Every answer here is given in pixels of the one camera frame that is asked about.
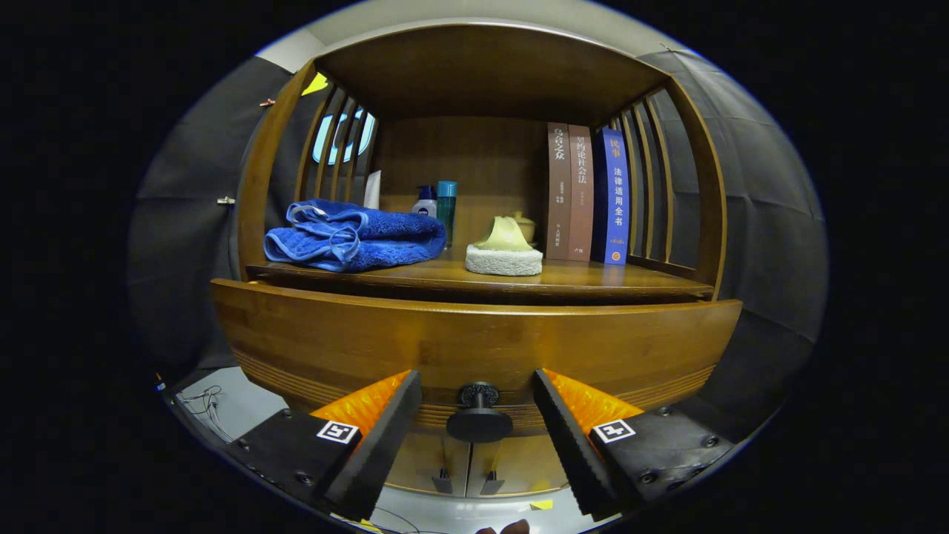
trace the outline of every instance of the wire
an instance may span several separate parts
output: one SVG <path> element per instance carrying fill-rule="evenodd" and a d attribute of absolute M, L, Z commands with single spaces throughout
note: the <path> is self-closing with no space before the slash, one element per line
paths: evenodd
<path fill-rule="evenodd" d="M 399 519 L 405 521 L 406 523 L 409 524 L 409 526 L 412 527 L 412 530 L 415 530 L 415 534 L 419 534 L 419 533 L 421 532 L 421 530 L 419 530 L 419 528 L 418 528 L 417 526 L 415 526 L 411 521 L 405 519 L 404 517 L 402 517 L 401 515 L 397 514 L 396 512 L 387 510 L 387 509 L 385 509 L 385 508 L 380 508 L 380 507 L 378 507 L 378 506 L 376 506 L 376 509 L 377 509 L 377 510 L 382 510 L 383 512 L 385 512 L 385 513 L 387 513 L 387 514 L 394 515 L 394 516 L 398 517 Z"/>
<path fill-rule="evenodd" d="M 234 440 L 234 438 L 232 438 L 231 435 L 224 430 L 223 426 L 221 425 L 221 419 L 217 416 L 217 396 L 223 392 L 223 388 L 214 384 L 213 386 L 210 386 L 209 388 L 206 388 L 204 391 L 202 391 L 200 395 L 181 399 L 181 403 L 190 404 L 197 400 L 201 400 L 204 405 L 203 411 L 193 411 L 191 408 L 188 408 L 188 412 L 192 415 L 201 415 L 203 413 L 207 413 L 208 420 L 212 425 L 214 425 L 214 428 L 217 429 L 221 439 L 230 443 Z"/>
<path fill-rule="evenodd" d="M 400 534 L 421 534 L 422 532 L 425 532 L 425 533 L 428 533 L 428 534 L 449 534 L 448 532 L 439 532 L 439 531 L 437 531 L 437 530 L 419 530 L 419 528 L 418 528 L 417 526 L 415 526 L 411 521 L 405 519 L 404 517 L 402 517 L 401 515 L 397 514 L 396 512 L 387 510 L 387 509 L 385 509 L 385 508 L 380 508 L 380 507 L 378 507 L 378 506 L 376 506 L 376 509 L 377 509 L 377 510 L 382 510 L 383 512 L 385 512 L 385 513 L 387 513 L 387 514 L 394 515 L 394 516 L 398 517 L 399 519 L 405 521 L 406 523 L 409 524 L 409 526 L 412 527 L 412 530 L 398 530 L 398 529 L 396 529 L 396 528 L 389 528 L 389 527 L 387 527 L 387 526 L 380 526 L 380 525 L 378 525 L 378 524 L 375 525 L 376 528 L 381 528 L 381 529 L 383 529 L 383 530 L 389 530 L 389 531 L 392 531 L 392 532 L 399 532 Z M 362 524 L 362 523 L 360 523 L 360 522 L 358 522 L 358 521 L 351 521 L 351 520 L 348 520 L 348 519 L 346 519 L 346 518 L 339 518 L 339 519 L 341 519 L 342 521 L 345 521 L 345 522 L 347 522 L 347 523 L 349 523 L 349 524 L 355 524 L 355 525 L 358 525 L 358 526 L 365 526 L 365 524 Z"/>

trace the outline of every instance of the white bottle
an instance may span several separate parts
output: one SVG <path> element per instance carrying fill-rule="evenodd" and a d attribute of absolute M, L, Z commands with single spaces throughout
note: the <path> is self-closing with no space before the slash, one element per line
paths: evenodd
<path fill-rule="evenodd" d="M 382 180 L 382 171 L 376 171 L 365 179 L 365 195 L 363 207 L 379 209 L 379 182 Z"/>
<path fill-rule="evenodd" d="M 416 205 L 412 206 L 412 213 L 435 217 L 437 215 L 436 211 L 438 210 L 438 202 L 435 199 L 435 187 L 431 185 L 420 185 L 419 190 L 419 201 L 416 202 Z"/>

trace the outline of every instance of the wooden cabinet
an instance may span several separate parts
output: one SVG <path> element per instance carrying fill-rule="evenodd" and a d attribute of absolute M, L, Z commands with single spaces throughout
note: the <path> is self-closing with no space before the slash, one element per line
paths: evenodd
<path fill-rule="evenodd" d="M 489 474 L 503 481 L 486 494 Z M 559 489 L 567 484 L 550 436 L 509 437 L 497 443 L 472 445 L 468 497 L 506 497 Z"/>
<path fill-rule="evenodd" d="M 331 89 L 301 147 L 297 199 L 361 198 L 352 188 L 363 179 L 354 175 L 357 158 L 370 172 L 382 170 L 383 209 L 407 211 L 416 185 L 457 181 L 453 250 L 359 274 L 266 261 L 264 213 L 276 149 L 317 71 Z M 670 262 L 670 251 L 683 245 L 672 242 L 680 223 L 672 209 L 675 155 L 667 153 L 652 105 L 658 95 L 678 113 L 691 147 L 684 161 L 695 165 L 700 213 L 698 243 L 688 245 L 697 246 L 692 266 Z M 348 163 L 327 162 L 332 143 L 359 143 L 357 110 L 377 119 L 369 149 Z M 316 147 L 326 117 L 326 141 Z M 545 259 L 536 277 L 466 271 L 465 245 L 481 238 L 495 215 L 524 211 L 543 242 L 547 121 L 623 131 L 630 193 L 642 195 L 642 209 L 630 206 L 628 242 L 645 243 L 642 252 L 631 247 L 624 266 Z M 650 155 L 650 146 L 658 153 Z M 318 164 L 314 149 L 322 154 Z M 644 410 L 698 391 L 741 311 L 740 302 L 717 298 L 725 209 L 708 128 L 668 73 L 548 29 L 489 22 L 405 29 L 325 50 L 267 111 L 236 203 L 242 281 L 213 280 L 214 302 L 248 378 L 295 408 L 314 410 L 386 376 L 419 371 L 422 405 L 390 485 L 435 492 L 432 477 L 445 469 L 455 496 L 481 496 L 491 472 L 504 481 L 497 495 L 548 491 L 566 477 L 533 405 L 531 374 L 548 368 Z M 512 417 L 511 437 L 472 446 L 445 435 L 458 389 L 475 380 L 499 389 L 495 407 Z"/>
<path fill-rule="evenodd" d="M 409 432 L 396 455 L 386 483 L 390 486 L 464 497 L 468 485 L 471 444 L 443 432 Z M 447 475 L 452 491 L 439 491 L 433 478 Z"/>

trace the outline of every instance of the drawer knob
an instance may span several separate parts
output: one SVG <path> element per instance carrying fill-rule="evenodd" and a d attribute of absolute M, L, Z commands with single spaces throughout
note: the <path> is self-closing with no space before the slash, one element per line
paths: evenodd
<path fill-rule="evenodd" d="M 461 388 L 458 399 L 464 410 L 448 418 L 448 435 L 471 443 L 500 441 L 514 429 L 511 417 L 491 408 L 497 402 L 497 388 L 487 382 L 472 382 Z"/>

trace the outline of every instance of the book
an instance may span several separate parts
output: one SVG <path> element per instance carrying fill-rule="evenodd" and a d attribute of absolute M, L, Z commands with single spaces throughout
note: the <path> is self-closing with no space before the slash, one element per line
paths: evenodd
<path fill-rule="evenodd" d="M 623 134 L 603 128 L 593 143 L 593 243 L 591 257 L 626 264 L 629 239 L 629 168 Z"/>
<path fill-rule="evenodd" d="M 567 259 L 590 261 L 593 239 L 593 157 L 590 129 L 571 124 L 570 233 Z"/>
<path fill-rule="evenodd" d="M 567 259 L 570 231 L 570 135 L 566 124 L 547 123 L 550 161 L 547 212 L 548 259 Z"/>

